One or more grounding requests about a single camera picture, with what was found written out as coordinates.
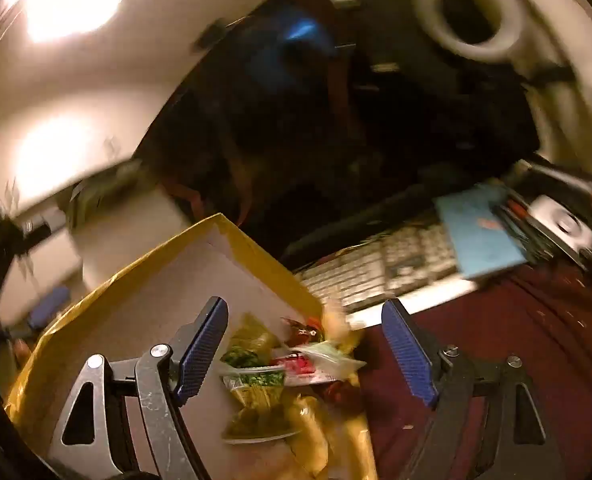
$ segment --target blue book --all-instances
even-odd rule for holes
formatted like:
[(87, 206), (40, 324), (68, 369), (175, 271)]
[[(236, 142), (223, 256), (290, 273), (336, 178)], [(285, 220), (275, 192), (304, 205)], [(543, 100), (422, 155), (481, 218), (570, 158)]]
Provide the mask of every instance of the blue book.
[(458, 268), (466, 280), (525, 263), (513, 238), (505, 232), (490, 206), (505, 199), (499, 186), (478, 184), (441, 196), (436, 209), (452, 238)]

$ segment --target blue gripper pad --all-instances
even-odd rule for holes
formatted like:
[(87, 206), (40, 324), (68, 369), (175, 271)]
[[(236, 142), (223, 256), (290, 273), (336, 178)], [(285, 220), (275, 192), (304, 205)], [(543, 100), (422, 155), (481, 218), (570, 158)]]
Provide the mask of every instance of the blue gripper pad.
[(390, 344), (407, 386), (425, 406), (433, 406), (438, 390), (432, 381), (432, 364), (416, 337), (391, 301), (382, 306), (382, 331)]
[(198, 328), (178, 365), (178, 385), (174, 396), (179, 406), (183, 406), (189, 398), (198, 394), (227, 328), (230, 316), (227, 303), (222, 298), (212, 298), (210, 301), (213, 300), (214, 306)]

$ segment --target green vegetable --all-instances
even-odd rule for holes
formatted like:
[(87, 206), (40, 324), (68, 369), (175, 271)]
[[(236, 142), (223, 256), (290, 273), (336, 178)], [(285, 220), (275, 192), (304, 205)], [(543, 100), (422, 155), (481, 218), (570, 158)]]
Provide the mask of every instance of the green vegetable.
[(241, 375), (240, 381), (246, 386), (282, 386), (285, 382), (285, 372)]
[(254, 352), (240, 346), (231, 347), (220, 360), (234, 368), (256, 368), (263, 365)]

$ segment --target packaged food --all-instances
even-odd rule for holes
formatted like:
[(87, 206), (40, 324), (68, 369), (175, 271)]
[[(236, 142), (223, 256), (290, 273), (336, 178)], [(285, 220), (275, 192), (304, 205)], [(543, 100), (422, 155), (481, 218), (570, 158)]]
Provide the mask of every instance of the packaged food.
[(281, 402), (285, 372), (282, 366), (240, 368), (222, 378), (242, 409), (222, 433), (228, 444), (268, 442), (297, 433)]
[(234, 368), (265, 366), (271, 359), (272, 348), (279, 345), (278, 338), (253, 314), (246, 312), (220, 360)]
[(323, 301), (321, 323), (326, 340), (341, 341), (352, 331), (346, 320), (345, 309), (337, 298), (326, 298)]
[(282, 320), (289, 327), (290, 333), (285, 344), (290, 348), (308, 343), (323, 341), (323, 331), (317, 319), (310, 317), (306, 324), (283, 317)]
[(330, 461), (330, 421), (313, 396), (296, 396), (291, 402), (289, 416), (300, 431), (289, 437), (287, 444), (298, 464), (316, 478)]
[(308, 386), (336, 380), (331, 375), (317, 369), (312, 359), (300, 352), (291, 352), (281, 358), (273, 359), (272, 362), (284, 367), (285, 386)]
[(348, 357), (329, 341), (300, 345), (292, 350), (305, 354), (313, 360), (317, 370), (341, 381), (366, 364)]

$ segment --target metal screw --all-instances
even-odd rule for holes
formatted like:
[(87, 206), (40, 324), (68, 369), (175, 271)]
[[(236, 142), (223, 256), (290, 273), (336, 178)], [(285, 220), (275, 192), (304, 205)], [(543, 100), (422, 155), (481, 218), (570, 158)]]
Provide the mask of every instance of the metal screw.
[(456, 345), (447, 345), (447, 348), (442, 351), (447, 357), (458, 357), (460, 352)]
[(152, 357), (163, 357), (163, 355), (167, 354), (169, 351), (169, 347), (166, 344), (160, 344), (154, 346), (150, 350), (150, 354)]
[(510, 365), (512, 368), (520, 368), (522, 366), (521, 358), (518, 355), (510, 355), (507, 358), (507, 364)]
[(94, 354), (87, 359), (87, 366), (90, 368), (98, 368), (101, 364), (103, 364), (103, 356), (100, 354)]

